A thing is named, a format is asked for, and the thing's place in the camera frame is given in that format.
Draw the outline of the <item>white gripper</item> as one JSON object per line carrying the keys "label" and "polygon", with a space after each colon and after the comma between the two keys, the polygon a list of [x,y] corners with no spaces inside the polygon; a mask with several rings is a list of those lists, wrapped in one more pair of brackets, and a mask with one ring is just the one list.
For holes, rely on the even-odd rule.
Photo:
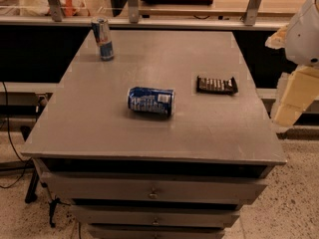
{"label": "white gripper", "polygon": [[306,0],[283,26],[267,38],[270,49],[285,47],[286,58],[298,66],[287,79],[278,82],[278,96],[272,109],[274,123],[289,127],[319,96],[319,0]]}

